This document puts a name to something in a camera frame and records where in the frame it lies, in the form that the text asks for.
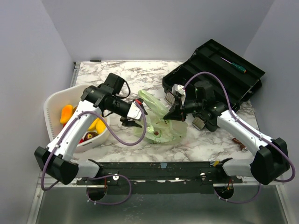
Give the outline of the green plastic bag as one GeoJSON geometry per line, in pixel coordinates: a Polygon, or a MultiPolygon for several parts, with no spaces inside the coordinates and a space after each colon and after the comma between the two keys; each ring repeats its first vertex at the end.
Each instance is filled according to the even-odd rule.
{"type": "Polygon", "coordinates": [[[188,124],[185,121],[164,120],[169,109],[159,99],[145,90],[139,90],[138,96],[146,105],[145,141],[172,144],[186,137],[188,124]]]}

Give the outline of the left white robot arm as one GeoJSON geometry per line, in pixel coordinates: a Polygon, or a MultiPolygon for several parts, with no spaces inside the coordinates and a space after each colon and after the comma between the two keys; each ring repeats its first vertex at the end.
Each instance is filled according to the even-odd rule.
{"type": "Polygon", "coordinates": [[[144,138],[147,124],[141,102],[135,99],[129,103],[124,101],[124,97],[119,96],[126,83],[127,81],[120,76],[110,73],[99,86],[91,85],[84,89],[76,111],[62,131],[45,148],[38,147],[34,152],[42,170],[42,178],[50,175],[65,185],[76,178],[88,178],[93,184],[103,181],[104,176],[99,163],[91,160],[71,160],[88,127],[96,118],[101,118],[105,110],[119,115],[123,126],[136,126],[136,121],[143,121],[143,133],[140,138],[144,138]]]}

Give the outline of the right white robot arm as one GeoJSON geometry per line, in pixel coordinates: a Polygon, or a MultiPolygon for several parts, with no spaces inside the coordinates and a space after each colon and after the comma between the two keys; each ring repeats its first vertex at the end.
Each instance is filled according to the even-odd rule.
{"type": "Polygon", "coordinates": [[[217,102],[212,85],[208,81],[195,84],[195,99],[187,100],[185,86],[175,84],[170,91],[173,103],[164,119],[185,121],[193,114],[193,125],[198,129],[206,128],[214,132],[222,128],[237,138],[253,155],[252,159],[224,159],[213,162],[217,167],[215,178],[221,183],[232,176],[253,177],[267,185],[277,181],[279,176],[291,169],[287,144],[281,139],[265,135],[236,115],[230,104],[217,102]]]}

